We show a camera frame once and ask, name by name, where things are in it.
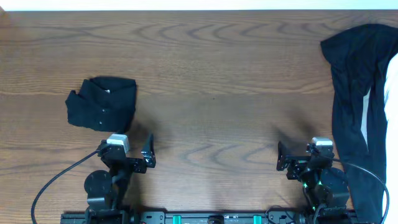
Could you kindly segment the black leggings with grey waistband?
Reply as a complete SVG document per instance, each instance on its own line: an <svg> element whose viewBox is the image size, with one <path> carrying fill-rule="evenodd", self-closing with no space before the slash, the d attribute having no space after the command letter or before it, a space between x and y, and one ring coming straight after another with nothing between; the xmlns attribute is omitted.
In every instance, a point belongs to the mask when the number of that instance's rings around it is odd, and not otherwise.
<svg viewBox="0 0 398 224"><path fill-rule="evenodd" d="M356 26L321 41L320 47L331 66L332 135L354 209L359 221L379 223L387 166L384 85L388 64L397 55L397 29Z"/></svg>

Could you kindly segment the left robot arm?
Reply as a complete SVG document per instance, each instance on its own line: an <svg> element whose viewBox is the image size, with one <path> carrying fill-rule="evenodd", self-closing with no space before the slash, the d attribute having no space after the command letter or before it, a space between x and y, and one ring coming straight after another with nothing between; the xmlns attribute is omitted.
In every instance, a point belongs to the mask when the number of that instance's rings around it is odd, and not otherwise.
<svg viewBox="0 0 398 224"><path fill-rule="evenodd" d="M96 170L85 180L88 208L84 223L139 223L140 217L133 208L123 204L123 198L135 173L144 174L154 168L154 136L147 138L141 158L127 156L129 140L125 134L112 134L97 148L98 157L108 167Z"/></svg>

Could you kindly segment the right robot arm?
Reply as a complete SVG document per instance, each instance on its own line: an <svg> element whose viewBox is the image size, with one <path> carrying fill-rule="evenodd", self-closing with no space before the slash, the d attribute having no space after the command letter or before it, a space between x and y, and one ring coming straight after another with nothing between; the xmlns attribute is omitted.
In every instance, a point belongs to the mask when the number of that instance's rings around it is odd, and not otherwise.
<svg viewBox="0 0 398 224"><path fill-rule="evenodd" d="M314 137L301 154L278 142L277 151L276 169L286 170L287 179L302 184L308 205L291 217L292 223L348 223L348 183L345 173L332 166L333 141Z"/></svg>

